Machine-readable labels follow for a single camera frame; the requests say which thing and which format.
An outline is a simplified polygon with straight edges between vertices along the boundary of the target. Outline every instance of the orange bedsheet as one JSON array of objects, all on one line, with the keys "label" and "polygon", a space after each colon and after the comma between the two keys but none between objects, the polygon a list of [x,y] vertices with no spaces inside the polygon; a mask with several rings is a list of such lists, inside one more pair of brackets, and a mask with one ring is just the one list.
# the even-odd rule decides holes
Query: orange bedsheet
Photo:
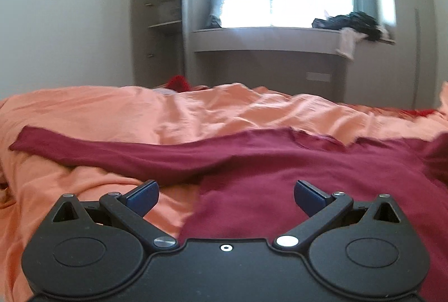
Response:
[{"label": "orange bedsheet", "polygon": [[[448,87],[441,110],[448,110]],[[98,200],[109,191],[127,192],[140,182],[102,169],[68,169],[39,156],[12,152],[8,146],[25,125],[92,141],[177,144],[250,128],[292,126],[329,134],[344,143],[356,137],[432,139],[448,131],[442,114],[398,119],[357,111],[317,96],[288,96],[266,88],[223,85],[199,92],[161,95],[138,87],[72,87],[41,90],[0,101],[0,292],[6,301],[31,296],[20,268],[23,249],[62,193]],[[146,216],[176,236],[194,211],[194,185],[161,190],[158,205]]]}]

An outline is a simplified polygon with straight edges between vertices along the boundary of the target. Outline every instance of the silver screw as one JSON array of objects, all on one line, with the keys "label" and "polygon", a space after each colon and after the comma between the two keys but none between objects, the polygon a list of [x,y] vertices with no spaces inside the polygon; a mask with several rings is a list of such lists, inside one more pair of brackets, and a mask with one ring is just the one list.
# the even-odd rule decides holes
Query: silver screw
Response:
[{"label": "silver screw", "polygon": [[232,251],[234,247],[231,245],[221,245],[221,250],[222,251]]},{"label": "silver screw", "polygon": [[171,248],[176,243],[176,240],[171,236],[159,236],[153,242],[159,248]]},{"label": "silver screw", "polygon": [[280,246],[283,246],[284,248],[292,248],[299,243],[299,239],[297,239],[295,236],[283,235],[277,237],[276,243]]}]

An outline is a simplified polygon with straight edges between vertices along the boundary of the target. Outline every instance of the maroon fabric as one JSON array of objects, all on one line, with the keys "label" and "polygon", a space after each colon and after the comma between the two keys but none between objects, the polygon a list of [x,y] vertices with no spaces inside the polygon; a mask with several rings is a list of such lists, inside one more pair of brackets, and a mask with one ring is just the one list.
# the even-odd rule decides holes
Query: maroon fabric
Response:
[{"label": "maroon fabric", "polygon": [[98,166],[160,185],[200,181],[189,237],[273,239],[304,221],[293,199],[297,180],[359,201],[391,194],[431,255],[422,295],[448,295],[448,133],[433,142],[360,138],[344,146],[292,129],[254,130],[181,145],[89,142],[25,127],[11,150],[66,166]]}]

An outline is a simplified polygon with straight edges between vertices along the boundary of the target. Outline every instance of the window sill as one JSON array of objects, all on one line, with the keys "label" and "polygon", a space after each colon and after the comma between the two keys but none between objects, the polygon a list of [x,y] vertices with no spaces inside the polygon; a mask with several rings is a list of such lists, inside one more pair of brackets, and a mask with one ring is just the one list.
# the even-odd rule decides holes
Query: window sill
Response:
[{"label": "window sill", "polygon": [[[241,27],[197,30],[192,33],[194,52],[227,50],[278,50],[335,54],[338,30],[300,27]],[[394,41],[379,43],[395,44]]]}]

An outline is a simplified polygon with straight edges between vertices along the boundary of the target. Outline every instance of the bed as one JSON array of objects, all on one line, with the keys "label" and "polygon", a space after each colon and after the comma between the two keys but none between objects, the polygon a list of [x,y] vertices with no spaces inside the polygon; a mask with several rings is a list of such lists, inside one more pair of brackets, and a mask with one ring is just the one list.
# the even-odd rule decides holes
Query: bed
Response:
[{"label": "bed", "polygon": [[[263,87],[248,89],[234,83],[173,95],[140,87],[70,87],[0,101],[0,230],[4,231],[0,236],[0,295],[14,302],[31,296],[20,267],[21,255],[61,194],[97,200],[109,191],[124,194],[141,183],[101,168],[67,168],[37,155],[8,150],[26,125],[89,141],[161,145],[283,127],[330,135],[345,145],[359,137],[431,141],[448,131],[448,85],[440,100],[438,111],[402,112],[335,104],[308,94],[289,96]],[[448,189],[440,191],[448,195]],[[199,198],[197,184],[162,188],[158,204],[145,218],[178,236]],[[448,276],[447,270],[439,272]],[[441,287],[443,293],[448,292],[446,288]],[[426,298],[442,301],[443,293],[427,291]]]}]

